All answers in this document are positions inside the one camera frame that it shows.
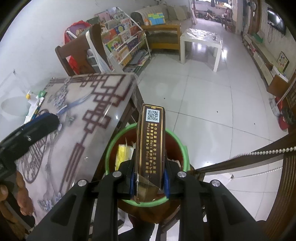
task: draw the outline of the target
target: bookshelf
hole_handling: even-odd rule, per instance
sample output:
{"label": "bookshelf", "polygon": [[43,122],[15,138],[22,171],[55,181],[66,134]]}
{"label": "bookshelf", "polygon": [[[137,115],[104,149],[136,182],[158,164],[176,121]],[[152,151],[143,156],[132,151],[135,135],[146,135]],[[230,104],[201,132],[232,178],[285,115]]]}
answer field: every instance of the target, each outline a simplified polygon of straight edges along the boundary
{"label": "bookshelf", "polygon": [[[111,69],[114,73],[122,73],[125,72],[125,70],[127,72],[137,73],[147,61],[147,59],[151,58],[146,33],[140,27],[140,25],[138,25],[126,12],[124,12],[119,7],[113,7],[98,13],[95,15],[95,18],[98,18],[99,21],[101,21],[101,18],[104,18],[104,20],[109,19],[107,15],[108,13],[110,20],[106,22],[100,22],[100,24],[101,28],[103,29],[102,42]],[[139,50],[143,49],[144,46],[146,46],[147,51],[139,52]],[[134,57],[137,59],[139,58],[139,62],[136,64],[134,63],[131,66],[129,63],[132,62]]]}

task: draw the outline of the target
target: television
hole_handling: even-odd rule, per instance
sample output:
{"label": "television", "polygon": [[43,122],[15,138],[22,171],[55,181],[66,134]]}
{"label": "television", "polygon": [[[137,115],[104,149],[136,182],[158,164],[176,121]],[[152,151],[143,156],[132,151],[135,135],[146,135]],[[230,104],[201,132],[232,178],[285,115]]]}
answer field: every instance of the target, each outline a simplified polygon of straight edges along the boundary
{"label": "television", "polygon": [[271,8],[267,8],[267,23],[280,31],[282,34],[286,34],[286,26],[281,17]]}

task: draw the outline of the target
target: wall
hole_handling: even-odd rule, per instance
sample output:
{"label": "wall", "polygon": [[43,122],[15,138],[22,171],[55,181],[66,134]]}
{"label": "wall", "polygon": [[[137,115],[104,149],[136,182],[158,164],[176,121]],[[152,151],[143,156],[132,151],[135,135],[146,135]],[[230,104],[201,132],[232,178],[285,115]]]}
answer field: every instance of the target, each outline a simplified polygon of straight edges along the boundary
{"label": "wall", "polygon": [[[32,0],[22,9],[0,42],[0,140],[25,119],[24,113],[3,110],[2,101],[8,96],[23,97],[14,76],[2,85],[13,69],[28,88],[38,91],[51,77],[67,76],[54,49],[64,44],[64,31],[72,23],[90,19],[109,7],[120,7],[129,14],[147,5],[155,5],[154,0]],[[5,106],[14,105],[15,101]]]}
{"label": "wall", "polygon": [[182,5],[186,5],[189,8],[189,0],[165,0],[165,2],[170,5],[170,6],[174,6],[174,5],[178,5],[178,6],[182,6]]}
{"label": "wall", "polygon": [[222,7],[211,7],[211,2],[205,1],[195,1],[195,8],[199,11],[207,11],[208,9],[212,10],[215,14],[221,15],[226,9]]}
{"label": "wall", "polygon": [[265,34],[264,44],[266,48],[271,52],[271,54],[278,59],[280,52],[287,56],[290,61],[285,74],[288,79],[290,79],[293,75],[293,72],[296,67],[296,42],[291,35],[288,28],[286,28],[286,35],[282,37],[282,34],[277,31],[275,28],[273,29],[272,41],[268,43],[268,32],[270,25],[267,23],[267,8],[271,6],[268,5],[264,0],[261,0],[261,23],[260,30]]}
{"label": "wall", "polygon": [[233,13],[236,12],[235,33],[241,34],[243,19],[243,0],[233,0]]}

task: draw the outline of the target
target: red bag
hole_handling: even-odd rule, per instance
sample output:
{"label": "red bag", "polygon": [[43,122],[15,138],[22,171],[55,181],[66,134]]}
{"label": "red bag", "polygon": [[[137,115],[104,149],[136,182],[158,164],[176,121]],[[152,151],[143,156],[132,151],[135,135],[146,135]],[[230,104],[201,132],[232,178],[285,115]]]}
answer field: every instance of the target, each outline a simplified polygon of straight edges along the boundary
{"label": "red bag", "polygon": [[[66,29],[66,31],[70,31],[71,33],[73,33],[75,36],[77,36],[78,34],[78,31],[83,31],[84,29],[90,27],[91,24],[87,23],[87,22],[84,22],[82,20],[80,20],[79,22],[77,23],[73,23],[69,28]],[[69,37],[69,34],[68,33],[64,33],[64,40],[65,40],[65,44],[70,42],[72,39]],[[73,71],[76,73],[76,74],[80,74],[79,73],[79,69],[78,69],[78,64],[76,62],[76,60],[70,56],[70,59],[69,59],[69,65],[71,66],[71,68],[73,69]]]}

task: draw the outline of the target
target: cardboard box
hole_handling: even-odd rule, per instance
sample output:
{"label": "cardboard box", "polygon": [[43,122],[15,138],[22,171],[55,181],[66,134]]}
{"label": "cardboard box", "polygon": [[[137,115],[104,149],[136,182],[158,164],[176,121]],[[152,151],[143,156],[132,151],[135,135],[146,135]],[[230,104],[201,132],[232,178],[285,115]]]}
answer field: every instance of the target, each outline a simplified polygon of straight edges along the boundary
{"label": "cardboard box", "polygon": [[163,189],[165,110],[143,104],[137,125],[136,202],[150,202]]}

